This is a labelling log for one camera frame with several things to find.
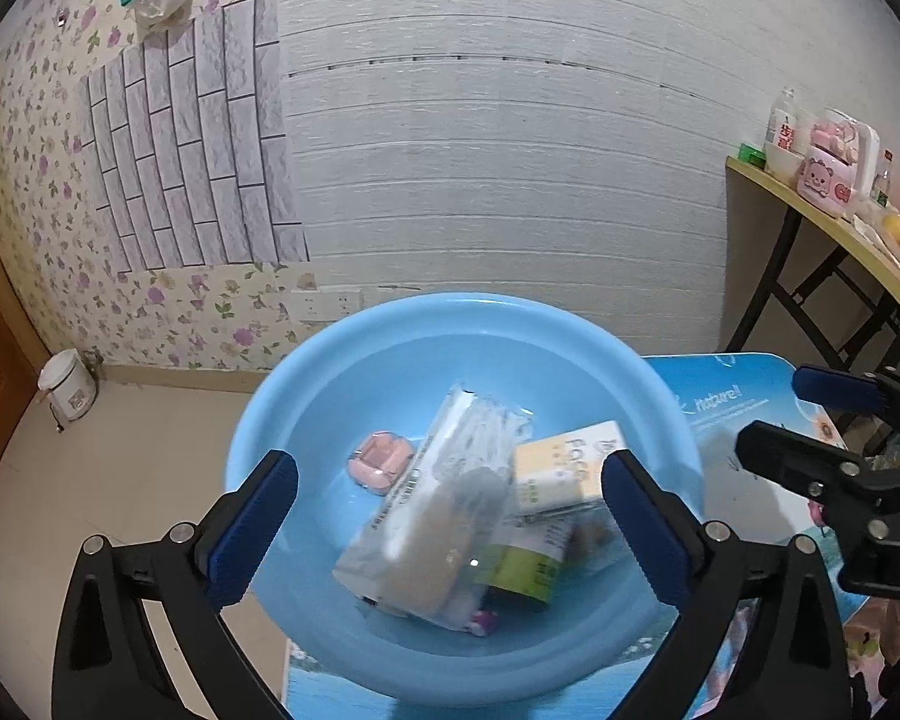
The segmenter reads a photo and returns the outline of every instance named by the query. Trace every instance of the cartoon bear sticker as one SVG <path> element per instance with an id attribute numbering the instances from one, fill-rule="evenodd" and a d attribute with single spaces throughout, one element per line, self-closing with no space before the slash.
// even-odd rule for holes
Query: cartoon bear sticker
<path id="1" fill-rule="evenodd" d="M 823 160 L 811 157 L 803 177 L 803 186 L 816 191 L 821 197 L 826 197 L 830 194 L 831 183 L 833 183 L 833 168 L 828 167 Z"/>

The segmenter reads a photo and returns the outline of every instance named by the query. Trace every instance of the pink soap box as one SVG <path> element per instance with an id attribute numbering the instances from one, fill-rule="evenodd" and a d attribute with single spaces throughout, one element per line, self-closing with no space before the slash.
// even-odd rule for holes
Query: pink soap box
<path id="1" fill-rule="evenodd" d="M 385 495 L 413 458 L 413 445 L 404 437 L 386 431 L 371 433 L 347 461 L 354 481 L 371 493 Z"/>

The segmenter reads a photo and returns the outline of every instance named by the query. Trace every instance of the metal screw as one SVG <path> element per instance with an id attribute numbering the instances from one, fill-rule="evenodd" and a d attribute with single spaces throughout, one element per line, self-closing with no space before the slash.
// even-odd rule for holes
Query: metal screw
<path id="1" fill-rule="evenodd" d="M 103 549 L 103 536 L 90 536 L 83 543 L 83 550 L 87 555 L 96 555 Z"/>
<path id="2" fill-rule="evenodd" d="M 804 534 L 801 533 L 794 539 L 794 547 L 797 547 L 804 555 L 813 555 L 817 550 L 817 543 L 816 541 L 813 541 L 810 536 L 804 536 Z"/>
<path id="3" fill-rule="evenodd" d="M 178 522 L 170 528 L 170 541 L 175 544 L 185 544 L 194 537 L 194 526 L 189 522 Z"/>
<path id="4" fill-rule="evenodd" d="M 883 541 L 890 534 L 890 528 L 882 519 L 871 519 L 866 524 L 866 531 L 877 541 Z"/>
<path id="5" fill-rule="evenodd" d="M 730 538 L 730 528 L 717 519 L 707 522 L 703 527 L 703 533 L 710 536 L 713 541 L 726 541 L 727 538 Z"/>

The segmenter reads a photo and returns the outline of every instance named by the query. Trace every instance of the tile floor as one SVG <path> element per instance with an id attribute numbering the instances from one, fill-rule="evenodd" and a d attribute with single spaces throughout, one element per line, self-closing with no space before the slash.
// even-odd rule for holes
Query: tile floor
<path id="1" fill-rule="evenodd" d="M 82 541 L 153 541 L 198 521 L 221 493 L 230 436 L 250 396 L 104 382 L 58 435 L 31 404 L 0 464 L 0 678 L 31 720 L 50 718 L 60 608 Z M 212 718 L 162 608 L 149 618 L 184 703 Z M 279 694 L 286 639 L 248 595 L 223 618 Z"/>

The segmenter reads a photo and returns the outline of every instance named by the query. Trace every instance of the electrical outlet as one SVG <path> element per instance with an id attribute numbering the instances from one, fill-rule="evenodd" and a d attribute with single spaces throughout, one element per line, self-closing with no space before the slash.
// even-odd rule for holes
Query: electrical outlet
<path id="1" fill-rule="evenodd" d="M 364 307 L 364 296 L 358 290 L 291 290 L 284 293 L 284 298 L 290 318 L 298 322 L 336 322 Z"/>

